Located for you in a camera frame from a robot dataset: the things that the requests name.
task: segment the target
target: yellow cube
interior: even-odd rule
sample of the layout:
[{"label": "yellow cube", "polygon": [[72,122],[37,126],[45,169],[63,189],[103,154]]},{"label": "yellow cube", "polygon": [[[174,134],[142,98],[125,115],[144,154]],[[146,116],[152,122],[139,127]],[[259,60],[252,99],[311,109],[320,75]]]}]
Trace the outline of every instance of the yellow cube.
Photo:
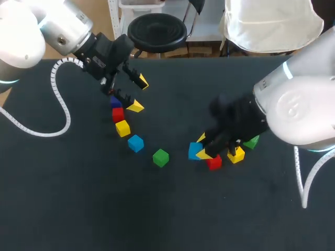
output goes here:
[{"label": "yellow cube", "polygon": [[115,126],[121,138],[130,134],[130,127],[126,120],[116,123]]},{"label": "yellow cube", "polygon": [[243,151],[243,149],[241,147],[238,147],[238,148],[236,148],[236,155],[235,156],[232,156],[229,151],[228,151],[227,156],[230,159],[230,161],[233,162],[233,164],[236,164],[237,162],[240,162],[244,159],[245,152]]}]

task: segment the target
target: black table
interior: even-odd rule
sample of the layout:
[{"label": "black table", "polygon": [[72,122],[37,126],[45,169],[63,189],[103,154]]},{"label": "black table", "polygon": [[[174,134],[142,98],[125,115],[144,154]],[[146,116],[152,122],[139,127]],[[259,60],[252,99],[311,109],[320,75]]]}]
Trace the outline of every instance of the black table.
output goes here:
[{"label": "black table", "polygon": [[[111,120],[99,83],[74,64],[59,70],[72,115],[69,131],[37,138],[0,116],[0,250],[334,250],[335,168],[330,161],[301,208],[293,148],[270,132],[245,160],[210,172],[187,159],[188,145],[213,123],[207,106],[231,98],[286,58],[136,60],[150,87],[124,75],[118,87],[145,106],[127,112],[144,139],[135,154]],[[41,62],[16,85],[5,109],[25,126],[60,130],[65,117],[52,93],[54,61]],[[152,154],[170,154],[163,168]],[[303,180],[318,154],[301,151]]]}]

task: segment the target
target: black stool seat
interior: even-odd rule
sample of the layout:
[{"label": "black stool seat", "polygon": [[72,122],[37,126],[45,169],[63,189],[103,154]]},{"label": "black stool seat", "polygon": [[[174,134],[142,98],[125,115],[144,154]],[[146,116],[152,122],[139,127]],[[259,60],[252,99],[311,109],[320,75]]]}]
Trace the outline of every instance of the black stool seat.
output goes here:
[{"label": "black stool seat", "polygon": [[128,37],[141,51],[164,53],[178,49],[185,43],[187,28],[174,16],[151,13],[130,23]]}]

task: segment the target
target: black stool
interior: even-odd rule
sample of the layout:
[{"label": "black stool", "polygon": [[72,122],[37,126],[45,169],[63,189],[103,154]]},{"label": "black stool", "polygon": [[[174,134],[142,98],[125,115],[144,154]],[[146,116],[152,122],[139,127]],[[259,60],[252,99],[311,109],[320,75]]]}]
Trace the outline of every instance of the black stool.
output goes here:
[{"label": "black stool", "polygon": [[[138,58],[142,51],[149,53],[164,53],[180,48],[186,39],[191,36],[197,17],[203,10],[205,0],[189,0],[184,20],[163,13],[151,13],[140,16],[132,21],[128,27],[128,37],[134,42],[139,51],[135,54]],[[193,20],[192,28],[187,34],[184,24],[191,4],[197,13]]]}]

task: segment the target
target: green cube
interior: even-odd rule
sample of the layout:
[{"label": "green cube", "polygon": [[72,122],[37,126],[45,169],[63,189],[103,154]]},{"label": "green cube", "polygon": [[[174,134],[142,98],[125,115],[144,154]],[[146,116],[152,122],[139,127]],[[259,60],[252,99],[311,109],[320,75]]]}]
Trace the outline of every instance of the green cube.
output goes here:
[{"label": "green cube", "polygon": [[249,147],[250,149],[254,149],[255,146],[258,143],[258,139],[260,138],[260,136],[256,136],[253,139],[249,140],[248,142],[244,142],[243,145],[245,145],[246,147]]},{"label": "green cube", "polygon": [[159,167],[163,167],[169,162],[169,154],[162,150],[159,149],[152,157],[153,162],[158,165]]}]

